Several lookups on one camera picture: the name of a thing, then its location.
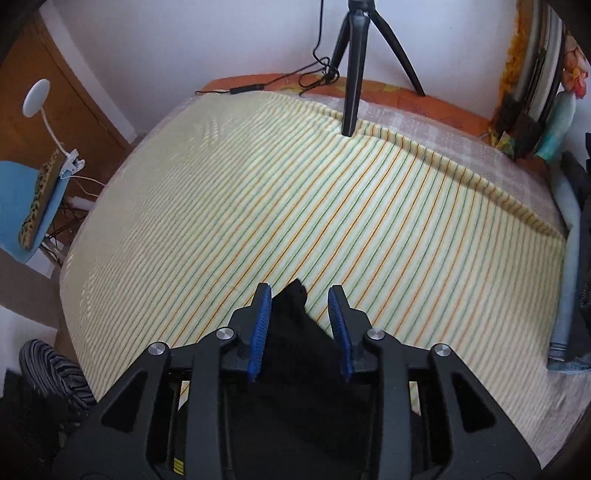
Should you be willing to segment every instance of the tripod leg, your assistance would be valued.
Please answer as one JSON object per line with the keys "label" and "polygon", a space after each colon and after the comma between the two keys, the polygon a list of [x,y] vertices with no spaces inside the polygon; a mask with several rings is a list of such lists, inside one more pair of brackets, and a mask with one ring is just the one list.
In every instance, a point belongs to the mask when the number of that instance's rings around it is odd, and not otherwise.
{"label": "tripod leg", "polygon": [[349,68],[345,90],[345,110],[343,111],[343,135],[351,137],[357,123],[361,82],[365,65],[365,50],[368,44],[369,17],[360,11],[349,13],[351,40],[349,42]]}
{"label": "tripod leg", "polygon": [[419,95],[425,96],[423,87],[421,87],[421,82],[418,81],[417,74],[414,73],[413,66],[410,64],[410,60],[404,53],[402,45],[396,38],[396,35],[394,35],[390,25],[388,25],[388,23],[375,10],[371,12],[370,15],[371,20],[374,22],[375,26],[378,27],[379,32],[386,39],[386,42],[388,42],[388,45],[390,45],[390,48],[394,54],[398,57],[398,61],[400,62],[400,65],[402,65],[402,68],[406,72],[410,82],[413,84],[414,89]]}
{"label": "tripod leg", "polygon": [[340,61],[343,60],[347,43],[349,43],[350,33],[351,30],[349,26],[349,14],[346,14],[345,19],[340,26],[339,38],[337,38],[333,56],[330,59],[328,74],[324,77],[324,81],[326,83],[329,83],[336,76]]}

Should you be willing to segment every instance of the blue chair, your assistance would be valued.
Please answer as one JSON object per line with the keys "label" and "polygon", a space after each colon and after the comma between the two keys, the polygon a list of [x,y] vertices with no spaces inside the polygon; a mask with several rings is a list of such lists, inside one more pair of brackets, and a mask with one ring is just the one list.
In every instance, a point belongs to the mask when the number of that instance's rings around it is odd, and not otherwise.
{"label": "blue chair", "polygon": [[29,213],[38,173],[38,170],[20,163],[0,161],[0,248],[21,263],[26,263],[41,246],[70,181],[69,178],[58,179],[33,247],[25,250],[18,241],[18,233]]}

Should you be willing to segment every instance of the tripod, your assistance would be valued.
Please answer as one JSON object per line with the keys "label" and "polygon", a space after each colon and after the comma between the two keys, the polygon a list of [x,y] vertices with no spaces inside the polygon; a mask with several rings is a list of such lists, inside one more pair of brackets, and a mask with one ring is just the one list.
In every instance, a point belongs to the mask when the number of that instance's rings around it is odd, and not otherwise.
{"label": "tripod", "polygon": [[349,68],[347,70],[347,87],[345,90],[345,109],[343,111],[343,130],[346,137],[351,137],[357,123],[357,111],[359,110],[359,97],[361,96],[361,81],[363,79],[363,66],[365,64],[365,50],[368,42],[369,21],[374,22],[379,32],[388,42],[388,45],[398,57],[398,61],[408,75],[414,89],[421,96],[425,96],[423,87],[414,73],[413,66],[400,42],[388,23],[375,9],[374,0],[349,0],[349,13],[345,16],[341,25],[339,38],[335,45],[329,71],[325,82],[329,83],[337,74],[340,61],[343,59],[347,44],[349,44]]}

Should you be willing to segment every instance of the white desk lamp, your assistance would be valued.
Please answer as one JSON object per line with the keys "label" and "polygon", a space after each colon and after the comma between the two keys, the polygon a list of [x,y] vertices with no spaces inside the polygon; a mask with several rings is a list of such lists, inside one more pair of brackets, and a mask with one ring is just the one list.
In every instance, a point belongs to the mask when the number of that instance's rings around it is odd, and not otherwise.
{"label": "white desk lamp", "polygon": [[57,148],[61,150],[61,152],[66,156],[66,161],[64,162],[63,166],[60,170],[60,177],[65,178],[66,174],[69,172],[70,175],[74,175],[74,173],[82,170],[84,168],[84,160],[78,158],[78,150],[72,150],[68,153],[59,143],[58,139],[56,138],[55,133],[49,126],[47,122],[47,117],[45,116],[45,110],[43,110],[43,103],[45,102],[47,95],[49,94],[49,87],[51,83],[47,79],[39,80],[35,85],[31,87],[29,93],[25,97],[25,101],[22,103],[22,114],[27,118],[31,118],[35,115],[39,110],[41,111],[41,116],[43,117],[43,122],[47,127],[47,131],[51,135],[53,141],[56,143]]}

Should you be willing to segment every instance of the blue gripper pad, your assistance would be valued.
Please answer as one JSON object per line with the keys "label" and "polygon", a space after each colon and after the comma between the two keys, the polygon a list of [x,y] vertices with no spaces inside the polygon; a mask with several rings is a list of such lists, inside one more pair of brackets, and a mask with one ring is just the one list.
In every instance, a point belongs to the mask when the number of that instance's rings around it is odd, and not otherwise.
{"label": "blue gripper pad", "polygon": [[255,327],[252,331],[250,341],[251,351],[246,373],[248,374],[248,381],[254,382],[256,376],[261,371],[262,354],[265,350],[269,319],[271,318],[271,287],[268,284],[259,284],[256,288],[251,306],[258,307],[258,314]]}
{"label": "blue gripper pad", "polygon": [[343,317],[339,299],[334,287],[329,288],[329,320],[333,337],[341,351],[340,370],[345,380],[350,380],[353,375],[353,352],[351,338]]}

